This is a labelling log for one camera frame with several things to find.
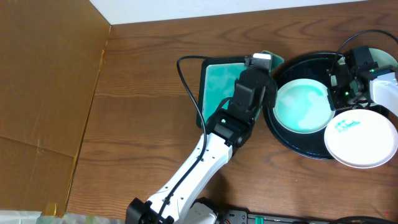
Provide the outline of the green yellow scrub sponge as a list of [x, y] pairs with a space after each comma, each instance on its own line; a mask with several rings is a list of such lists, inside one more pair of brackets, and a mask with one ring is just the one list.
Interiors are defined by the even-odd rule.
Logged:
[[268, 50], [263, 50], [262, 54], [270, 54], [272, 56], [269, 73], [272, 73], [273, 71], [277, 70], [278, 67], [284, 63], [284, 59], [281, 56], [274, 54]]

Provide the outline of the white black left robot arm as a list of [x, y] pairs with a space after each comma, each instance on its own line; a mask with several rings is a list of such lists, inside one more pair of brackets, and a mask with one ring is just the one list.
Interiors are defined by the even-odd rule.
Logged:
[[266, 68], [248, 66], [234, 83], [226, 109], [206, 121], [196, 149], [173, 177], [146, 202], [135, 198], [127, 207], [126, 223], [182, 223], [209, 180], [242, 147], [263, 106], [273, 107], [277, 84]]

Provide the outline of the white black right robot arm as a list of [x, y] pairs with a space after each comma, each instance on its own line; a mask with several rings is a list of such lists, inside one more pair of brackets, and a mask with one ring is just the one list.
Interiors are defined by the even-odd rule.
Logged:
[[338, 65], [331, 75], [328, 101], [333, 111], [381, 105], [397, 114], [397, 67]]

